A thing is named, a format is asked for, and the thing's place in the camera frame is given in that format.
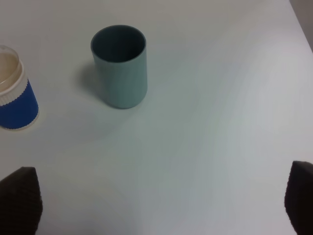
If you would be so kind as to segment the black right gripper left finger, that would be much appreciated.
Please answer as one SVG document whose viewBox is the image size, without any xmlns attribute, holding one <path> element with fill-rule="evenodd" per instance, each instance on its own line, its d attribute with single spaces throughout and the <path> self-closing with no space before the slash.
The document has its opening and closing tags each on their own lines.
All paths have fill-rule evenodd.
<svg viewBox="0 0 313 235">
<path fill-rule="evenodd" d="M 21 167 L 0 181 L 0 233 L 34 235 L 43 213 L 36 169 Z"/>
</svg>

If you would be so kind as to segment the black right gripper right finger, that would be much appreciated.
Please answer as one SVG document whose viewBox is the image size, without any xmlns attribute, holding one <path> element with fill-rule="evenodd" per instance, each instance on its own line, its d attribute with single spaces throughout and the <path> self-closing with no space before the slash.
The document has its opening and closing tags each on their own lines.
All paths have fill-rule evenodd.
<svg viewBox="0 0 313 235">
<path fill-rule="evenodd" d="M 284 205 L 298 235 L 313 233 L 313 165 L 294 161 L 287 183 Z"/>
</svg>

